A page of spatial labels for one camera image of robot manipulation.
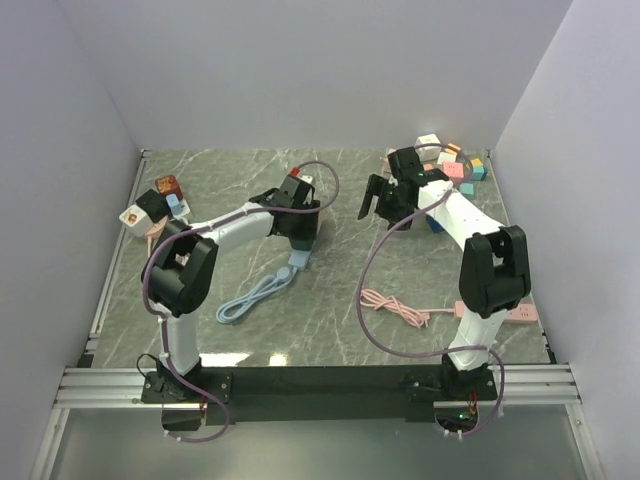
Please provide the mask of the light blue power strip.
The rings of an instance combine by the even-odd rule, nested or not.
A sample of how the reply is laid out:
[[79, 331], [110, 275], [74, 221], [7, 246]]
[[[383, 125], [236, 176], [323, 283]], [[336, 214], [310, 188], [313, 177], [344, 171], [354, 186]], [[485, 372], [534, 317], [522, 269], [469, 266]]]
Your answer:
[[304, 270], [310, 259], [314, 241], [313, 240], [292, 240], [290, 242], [292, 251], [288, 263], [296, 271]]

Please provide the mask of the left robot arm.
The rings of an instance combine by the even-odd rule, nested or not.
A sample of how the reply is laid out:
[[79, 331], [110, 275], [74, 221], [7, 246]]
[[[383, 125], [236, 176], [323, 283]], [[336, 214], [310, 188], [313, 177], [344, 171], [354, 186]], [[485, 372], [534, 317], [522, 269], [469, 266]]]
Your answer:
[[195, 369], [201, 365], [197, 347], [196, 310], [208, 296], [216, 260], [250, 241], [281, 236], [289, 241], [288, 265], [261, 279], [249, 293], [223, 304], [217, 320], [238, 320], [255, 303], [286, 288], [304, 270], [319, 231], [320, 201], [314, 178], [297, 169], [278, 188], [251, 198], [240, 208], [207, 222], [167, 225], [142, 274], [146, 305], [158, 315], [160, 363], [173, 366], [164, 389], [176, 401], [193, 399], [200, 388]]

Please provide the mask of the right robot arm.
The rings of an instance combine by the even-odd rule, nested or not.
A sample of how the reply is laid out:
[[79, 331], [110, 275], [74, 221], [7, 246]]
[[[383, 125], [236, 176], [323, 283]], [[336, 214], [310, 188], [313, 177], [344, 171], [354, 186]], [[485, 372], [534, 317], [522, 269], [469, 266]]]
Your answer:
[[429, 146], [389, 153], [391, 176], [369, 177], [358, 217], [365, 218], [376, 201], [376, 215], [388, 222], [374, 253], [421, 215], [432, 217], [462, 250], [458, 288], [464, 312], [453, 341], [441, 353], [451, 366], [438, 377], [442, 393], [460, 399], [473, 388], [473, 373], [493, 354], [491, 347], [507, 312], [531, 292], [528, 245], [522, 228], [505, 226], [483, 213], [442, 168], [425, 169], [418, 151]]

